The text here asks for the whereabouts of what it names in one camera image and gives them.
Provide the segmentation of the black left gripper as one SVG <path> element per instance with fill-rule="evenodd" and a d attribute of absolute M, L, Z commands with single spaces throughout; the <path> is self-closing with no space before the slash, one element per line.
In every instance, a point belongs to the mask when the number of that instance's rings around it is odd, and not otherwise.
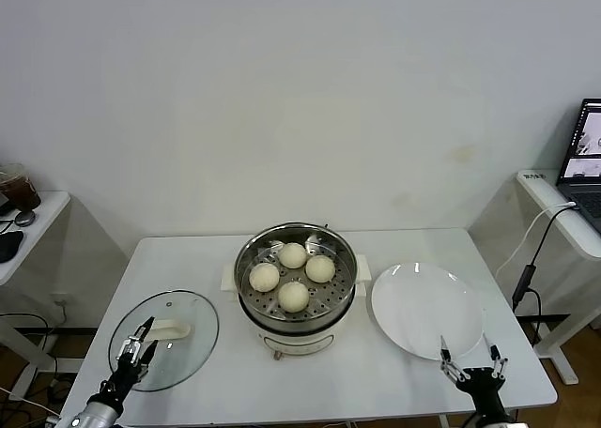
<path fill-rule="evenodd" d="M 154 340 L 145 350 L 142 357 L 132 360 L 132 354 L 138 353 L 146 336 L 154 323 L 150 316 L 146 322 L 137 328 L 122 345 L 124 353 L 117 361 L 117 368 L 112 375 L 100 386 L 100 398 L 106 404 L 122 404 L 129 395 L 133 386 L 140 382 L 147 373 L 149 363 L 152 361 L 158 345 Z"/>

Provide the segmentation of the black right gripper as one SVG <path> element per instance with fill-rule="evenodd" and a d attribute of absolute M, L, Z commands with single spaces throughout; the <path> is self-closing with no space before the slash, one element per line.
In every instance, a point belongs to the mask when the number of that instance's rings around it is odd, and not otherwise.
<path fill-rule="evenodd" d="M 496 344 L 483 334 L 486 348 L 492 360 L 492 368 L 461 369 L 454 361 L 443 336 L 440 336 L 440 369 L 456 387 L 469 395 L 475 411 L 482 420 L 505 420 L 506 411 L 499 396 L 504 384 L 508 358 L 504 357 Z"/>

